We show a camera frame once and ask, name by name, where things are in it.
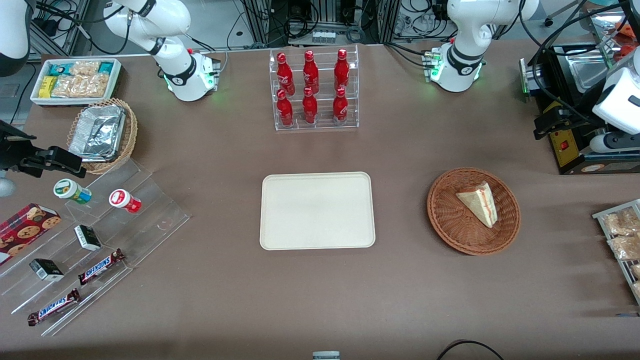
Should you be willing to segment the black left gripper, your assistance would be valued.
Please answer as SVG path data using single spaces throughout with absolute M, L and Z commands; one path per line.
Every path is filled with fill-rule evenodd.
M 569 131 L 587 126 L 600 129 L 602 120 L 593 112 L 592 107 L 563 107 L 550 109 L 534 120 L 534 138 L 539 141 L 554 132 Z

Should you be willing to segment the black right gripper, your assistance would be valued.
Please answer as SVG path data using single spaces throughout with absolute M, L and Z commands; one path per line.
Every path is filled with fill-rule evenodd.
M 32 144 L 34 136 L 15 128 L 6 121 L 0 121 L 0 167 L 3 171 L 29 174 L 40 178 L 45 170 L 56 170 L 84 179 L 87 173 L 83 159 L 59 146 L 47 151 Z

